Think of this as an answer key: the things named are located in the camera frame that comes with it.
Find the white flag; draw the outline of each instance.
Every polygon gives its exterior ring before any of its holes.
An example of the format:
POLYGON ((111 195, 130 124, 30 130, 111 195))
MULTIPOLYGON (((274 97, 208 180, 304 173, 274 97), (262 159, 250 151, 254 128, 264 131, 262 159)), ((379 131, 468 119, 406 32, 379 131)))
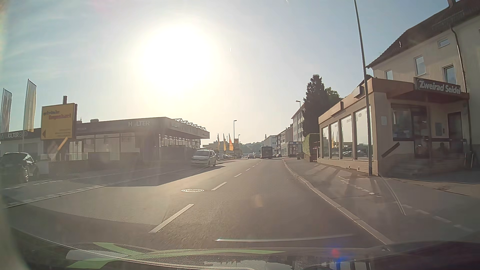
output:
POLYGON ((35 120, 36 106, 36 85, 30 81, 27 82, 27 93, 25 96, 24 112, 24 130, 33 132, 33 122, 35 120))

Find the car hood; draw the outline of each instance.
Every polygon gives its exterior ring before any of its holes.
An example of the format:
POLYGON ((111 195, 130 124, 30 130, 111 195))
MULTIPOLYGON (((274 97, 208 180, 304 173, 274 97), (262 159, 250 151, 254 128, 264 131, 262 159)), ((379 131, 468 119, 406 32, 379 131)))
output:
POLYGON ((15 232, 18 249, 32 269, 248 269, 304 270, 310 267, 424 269, 450 262, 478 261, 480 245, 468 242, 411 242, 372 248, 222 248, 155 250, 117 243, 61 245, 15 232))

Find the street lamp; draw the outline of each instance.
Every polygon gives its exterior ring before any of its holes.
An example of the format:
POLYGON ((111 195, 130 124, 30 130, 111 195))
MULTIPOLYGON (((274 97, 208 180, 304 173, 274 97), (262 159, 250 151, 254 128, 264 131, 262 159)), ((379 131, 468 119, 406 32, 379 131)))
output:
MULTIPOLYGON (((296 100, 295 102, 298 102, 299 105, 300 105, 300 109, 301 109, 301 101, 300 100, 296 100)), ((302 134, 302 130, 301 130, 301 121, 300 121, 300 137, 303 138, 303 134, 302 134)))
POLYGON ((233 141, 235 141, 235 121, 233 120, 233 141))
POLYGON ((355 4, 355 13, 357 15, 357 25, 359 27, 361 60, 362 60, 362 64, 363 64, 363 81, 364 81, 364 84, 365 84, 365 103, 366 103, 366 106, 367 106, 368 175, 371 176, 372 175, 372 154, 370 153, 370 146, 372 145, 372 134, 371 134, 371 128, 370 128, 370 103, 368 101, 367 68, 365 67, 365 53, 363 52, 363 39, 361 37, 360 19, 359 19, 359 10, 357 8, 357 0, 353 0, 353 3, 355 4))

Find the parked car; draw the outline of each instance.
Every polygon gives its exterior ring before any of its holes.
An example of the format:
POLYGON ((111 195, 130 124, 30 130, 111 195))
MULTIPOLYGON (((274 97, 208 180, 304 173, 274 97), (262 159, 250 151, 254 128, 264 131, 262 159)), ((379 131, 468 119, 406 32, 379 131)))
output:
POLYGON ((0 160, 0 175, 2 181, 9 180, 26 183, 38 180, 38 166, 28 153, 5 153, 0 160))
POLYGON ((191 160, 192 165, 200 166, 215 166, 216 165, 216 155, 212 150, 197 150, 192 156, 191 160))

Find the yellow sign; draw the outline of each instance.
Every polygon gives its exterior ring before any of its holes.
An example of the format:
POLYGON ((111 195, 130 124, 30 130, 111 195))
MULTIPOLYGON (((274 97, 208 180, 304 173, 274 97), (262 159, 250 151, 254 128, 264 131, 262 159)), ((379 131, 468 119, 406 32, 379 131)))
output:
POLYGON ((72 138, 75 103, 42 107, 42 140, 72 138))

